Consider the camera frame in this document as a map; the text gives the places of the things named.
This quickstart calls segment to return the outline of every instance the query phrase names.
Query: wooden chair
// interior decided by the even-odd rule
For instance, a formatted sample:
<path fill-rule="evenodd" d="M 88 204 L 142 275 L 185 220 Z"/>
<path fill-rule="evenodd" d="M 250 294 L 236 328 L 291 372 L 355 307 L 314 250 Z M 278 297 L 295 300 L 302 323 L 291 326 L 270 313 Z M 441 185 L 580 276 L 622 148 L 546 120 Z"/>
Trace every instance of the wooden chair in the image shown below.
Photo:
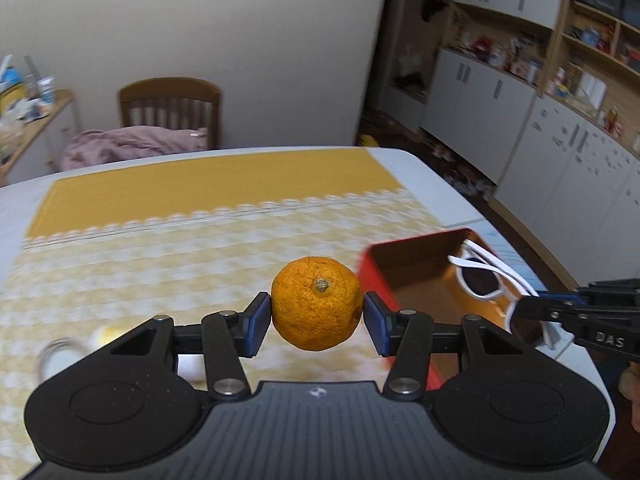
<path fill-rule="evenodd" d="M 206 128 L 207 147 L 218 147 L 222 92 L 213 83 L 191 77 L 156 77 L 120 89 L 118 100 L 122 126 Z"/>

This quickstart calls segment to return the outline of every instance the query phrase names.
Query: cardboard box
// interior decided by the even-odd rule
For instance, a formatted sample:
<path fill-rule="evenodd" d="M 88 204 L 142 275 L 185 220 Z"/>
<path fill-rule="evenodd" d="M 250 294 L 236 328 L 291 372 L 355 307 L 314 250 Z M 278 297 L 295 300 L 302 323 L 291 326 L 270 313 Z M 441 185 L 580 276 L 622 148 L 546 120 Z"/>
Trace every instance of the cardboard box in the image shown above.
<path fill-rule="evenodd" d="M 476 232 L 466 228 L 373 245 L 364 253 L 358 272 L 362 290 L 378 293 L 393 311 L 412 308 L 438 323 L 459 324 L 465 314 L 478 314 L 503 326 L 509 301 L 472 298 L 460 287 L 456 266 L 447 259 L 460 256 L 467 239 L 491 251 Z M 427 389 L 439 388 L 457 373 L 457 355 L 432 355 Z"/>

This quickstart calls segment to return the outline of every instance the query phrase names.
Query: metal screw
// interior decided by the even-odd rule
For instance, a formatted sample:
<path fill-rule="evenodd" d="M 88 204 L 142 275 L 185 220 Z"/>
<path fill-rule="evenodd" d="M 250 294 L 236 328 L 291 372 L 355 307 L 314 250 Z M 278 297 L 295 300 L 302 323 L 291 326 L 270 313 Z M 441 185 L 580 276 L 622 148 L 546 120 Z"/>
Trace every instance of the metal screw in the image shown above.
<path fill-rule="evenodd" d="M 220 379 L 213 384 L 213 390 L 220 395 L 235 395 L 244 390 L 244 383 L 239 379 Z"/>
<path fill-rule="evenodd" d="M 412 394 L 420 389 L 420 383 L 409 377 L 400 377 L 389 383 L 389 389 L 396 394 Z"/>

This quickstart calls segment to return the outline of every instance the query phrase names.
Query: dark floor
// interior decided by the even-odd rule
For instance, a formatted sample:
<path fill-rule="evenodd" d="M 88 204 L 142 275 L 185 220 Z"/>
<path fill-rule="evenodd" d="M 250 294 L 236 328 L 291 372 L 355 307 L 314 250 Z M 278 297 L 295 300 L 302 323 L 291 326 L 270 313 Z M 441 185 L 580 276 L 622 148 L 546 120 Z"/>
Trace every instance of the dark floor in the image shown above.
<path fill-rule="evenodd" d="M 439 144 L 436 139 L 424 131 L 422 131 L 422 137 L 417 136 L 404 126 L 396 123 L 392 118 L 373 110 L 366 110 L 364 112 L 360 123 L 360 133 L 372 136 L 382 148 L 397 148 L 417 156 L 440 176 L 449 173 L 452 167 L 459 165 L 461 161 L 455 154 L 453 154 L 455 158 L 454 162 L 447 162 L 442 158 L 436 158 L 436 156 L 433 155 L 434 145 Z M 468 166 L 471 171 L 482 177 L 481 173 L 475 170 L 475 168 L 471 168 L 466 162 L 464 162 L 464 164 Z M 567 288 L 551 269 L 546 266 L 542 259 L 540 259 L 536 251 L 534 251 L 498 213 L 489 207 L 481 194 L 476 196 L 463 196 L 469 200 L 469 202 L 498 229 L 500 234 L 507 239 L 513 248 L 520 253 L 520 256 L 523 257 L 529 267 L 538 275 L 548 290 L 551 292 L 567 292 Z"/>

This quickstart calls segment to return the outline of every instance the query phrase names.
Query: table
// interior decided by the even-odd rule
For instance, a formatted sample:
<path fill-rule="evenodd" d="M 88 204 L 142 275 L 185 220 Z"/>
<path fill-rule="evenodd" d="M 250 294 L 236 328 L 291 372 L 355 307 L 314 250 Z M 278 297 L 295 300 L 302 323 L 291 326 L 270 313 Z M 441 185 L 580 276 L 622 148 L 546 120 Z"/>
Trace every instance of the table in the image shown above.
<path fill-rule="evenodd" d="M 363 148 L 344 149 L 362 150 Z M 4 187 L 0 189 L 0 247 L 2 247 L 2 252 L 0 253 L 0 290 L 4 289 L 6 280 L 11 272 L 12 263 L 20 253 L 25 235 L 28 232 L 34 215 L 38 211 L 40 203 L 47 195 L 47 191 L 52 184 L 60 178 L 100 173 L 119 168 L 147 166 L 174 160 L 303 150 L 309 150 L 309 148 L 255 148 L 250 150 L 221 150 L 216 152 L 161 156 L 106 164 L 62 174 L 59 173 Z M 494 248 L 498 256 L 528 279 L 533 286 L 543 288 L 540 280 L 537 279 L 535 274 L 526 266 L 524 261 L 517 255 L 507 241 L 497 233 L 492 225 L 418 158 L 399 150 L 384 148 L 367 148 L 367 150 L 380 166 L 385 168 L 398 183 L 410 192 L 413 198 L 436 217 L 442 227 L 453 228 L 468 226 L 474 229 Z M 2 348 L 0 354 L 9 355 L 10 349 Z M 569 345 L 560 355 L 555 356 L 555 358 L 596 384 L 601 391 L 606 391 L 593 362 L 583 348 L 579 348 L 573 344 Z M 613 424 L 614 415 L 612 414 L 609 431 L 612 430 Z"/>
<path fill-rule="evenodd" d="M 69 89 L 55 91 L 50 114 L 24 125 L 21 145 L 0 164 L 0 186 L 55 173 L 64 149 L 80 132 L 75 96 Z"/>

